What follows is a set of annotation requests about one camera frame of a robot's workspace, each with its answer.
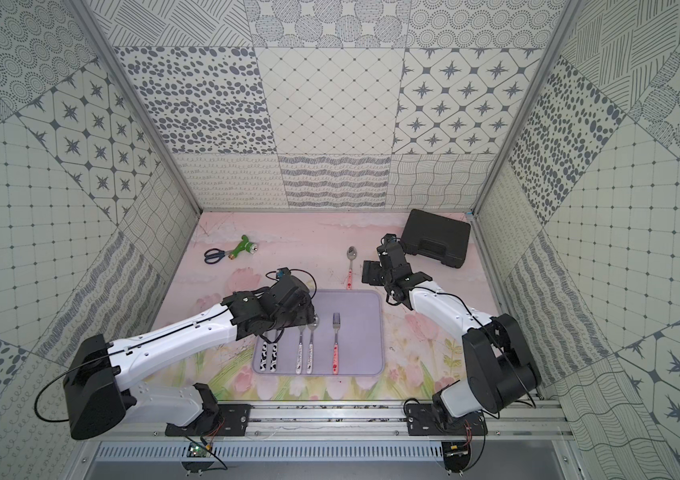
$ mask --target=pink table surface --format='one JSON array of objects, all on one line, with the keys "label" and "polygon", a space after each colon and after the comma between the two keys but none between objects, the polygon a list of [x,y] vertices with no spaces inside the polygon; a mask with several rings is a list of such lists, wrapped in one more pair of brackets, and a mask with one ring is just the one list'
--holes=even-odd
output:
[{"label": "pink table surface", "polygon": [[[447,214],[465,221],[462,214]],[[183,320],[238,290],[272,284],[265,273],[279,267],[311,272],[321,289],[345,288],[350,245],[358,251],[353,288],[382,287],[362,283],[364,260],[376,260],[385,234],[400,235],[408,214],[369,213],[204,213],[182,257],[153,329]],[[231,250],[242,234],[258,243],[256,254],[240,254],[207,265],[212,247]],[[486,275],[472,242],[460,269],[417,255],[412,270],[423,271],[444,290],[484,312],[497,314]],[[305,274],[296,276],[306,279]],[[249,337],[199,352],[159,371],[149,382],[165,386],[207,383],[219,400],[382,400],[430,398],[434,391],[464,378],[463,351],[438,325],[404,306],[383,305],[385,368],[376,377],[300,377],[260,375],[251,368],[255,339]]]}]

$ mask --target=patterned wall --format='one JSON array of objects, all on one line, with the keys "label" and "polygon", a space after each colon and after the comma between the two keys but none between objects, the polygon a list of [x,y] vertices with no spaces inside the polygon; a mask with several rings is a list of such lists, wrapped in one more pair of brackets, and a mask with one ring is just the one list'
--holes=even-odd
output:
[{"label": "patterned wall", "polygon": [[[36,392],[150,328],[196,220],[65,7],[0,2],[0,478],[57,477],[74,442]],[[65,417],[59,386],[40,408]]]},{"label": "patterned wall", "polygon": [[466,211],[565,0],[88,3],[205,208]]},{"label": "patterned wall", "polygon": [[588,1],[478,218],[592,478],[680,478],[680,1]]}]

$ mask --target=vent grille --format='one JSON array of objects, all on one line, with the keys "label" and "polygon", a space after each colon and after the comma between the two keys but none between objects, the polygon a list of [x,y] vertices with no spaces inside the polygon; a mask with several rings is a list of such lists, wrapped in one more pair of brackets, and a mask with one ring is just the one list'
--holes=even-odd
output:
[{"label": "vent grille", "polygon": [[[186,457],[188,442],[102,442],[101,461],[177,461]],[[441,443],[411,442],[215,442],[215,455],[230,462],[284,461],[423,461],[441,459]]]}]

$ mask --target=white floral handle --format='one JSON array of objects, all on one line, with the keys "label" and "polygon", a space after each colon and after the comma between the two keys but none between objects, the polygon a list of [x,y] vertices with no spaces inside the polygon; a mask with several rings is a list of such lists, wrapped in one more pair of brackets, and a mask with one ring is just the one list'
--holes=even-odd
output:
[{"label": "white floral handle", "polygon": [[308,344],[308,364],[306,365],[306,373],[313,373],[313,341]]},{"label": "white floral handle", "polygon": [[268,343],[262,343],[262,350],[260,350],[260,371],[264,372],[268,365]]},{"label": "white floral handle", "polygon": [[273,343],[273,350],[271,350],[271,365],[268,368],[270,373],[274,373],[276,371],[276,351],[278,350],[278,344]]},{"label": "white floral handle", "polygon": [[302,342],[297,345],[297,367],[295,367],[295,373],[298,375],[302,373]]}]

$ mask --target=green spray nozzle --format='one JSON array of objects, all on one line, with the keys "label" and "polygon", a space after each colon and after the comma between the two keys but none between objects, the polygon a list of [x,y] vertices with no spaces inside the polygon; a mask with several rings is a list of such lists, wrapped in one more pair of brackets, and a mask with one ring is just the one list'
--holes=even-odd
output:
[{"label": "green spray nozzle", "polygon": [[239,242],[239,245],[237,245],[236,248],[231,250],[231,253],[228,255],[228,258],[233,260],[241,252],[249,252],[250,254],[254,254],[255,252],[257,252],[257,244],[250,242],[249,238],[247,238],[247,235],[242,235],[242,241]]}]

